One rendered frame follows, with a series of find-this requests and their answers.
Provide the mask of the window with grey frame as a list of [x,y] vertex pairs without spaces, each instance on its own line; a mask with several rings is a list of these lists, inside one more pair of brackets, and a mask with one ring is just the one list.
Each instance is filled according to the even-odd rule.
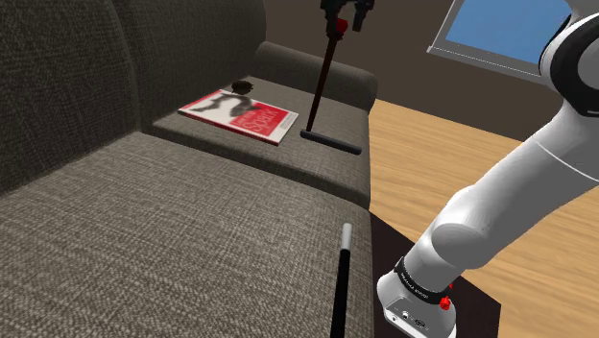
[[454,0],[427,52],[542,84],[541,53],[570,14],[564,0]]

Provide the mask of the red and white magazine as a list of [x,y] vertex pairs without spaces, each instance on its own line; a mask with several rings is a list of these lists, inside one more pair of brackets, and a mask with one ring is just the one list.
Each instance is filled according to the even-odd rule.
[[180,108],[179,113],[276,146],[299,117],[296,112],[223,89]]

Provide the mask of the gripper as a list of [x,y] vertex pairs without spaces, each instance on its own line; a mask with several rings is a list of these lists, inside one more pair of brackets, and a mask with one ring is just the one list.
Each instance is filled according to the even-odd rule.
[[352,30],[360,32],[368,12],[373,9],[374,0],[321,0],[321,9],[324,11],[324,18],[327,21],[332,20],[336,22],[341,9],[348,3],[352,3],[355,8]]

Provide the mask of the grey fabric sofa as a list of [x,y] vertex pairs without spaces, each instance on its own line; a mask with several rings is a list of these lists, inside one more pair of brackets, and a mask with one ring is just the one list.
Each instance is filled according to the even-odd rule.
[[[300,137],[264,0],[0,0],[0,338],[374,338],[370,160]],[[179,113],[245,80],[278,146]]]

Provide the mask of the black wand with white tip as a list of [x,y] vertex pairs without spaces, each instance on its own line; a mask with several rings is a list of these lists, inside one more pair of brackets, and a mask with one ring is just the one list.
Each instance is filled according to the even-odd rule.
[[343,224],[330,338],[345,338],[351,236],[352,224]]

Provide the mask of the black red stick vacuum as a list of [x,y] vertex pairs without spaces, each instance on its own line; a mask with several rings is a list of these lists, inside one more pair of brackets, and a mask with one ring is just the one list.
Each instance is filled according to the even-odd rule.
[[323,65],[314,93],[314,99],[308,116],[306,128],[300,131],[300,136],[304,139],[311,140],[324,146],[359,156],[362,153],[361,147],[312,131],[335,49],[338,41],[344,37],[344,34],[347,31],[347,26],[347,21],[342,18],[336,18],[327,21],[326,35],[328,37],[328,43],[323,58]]

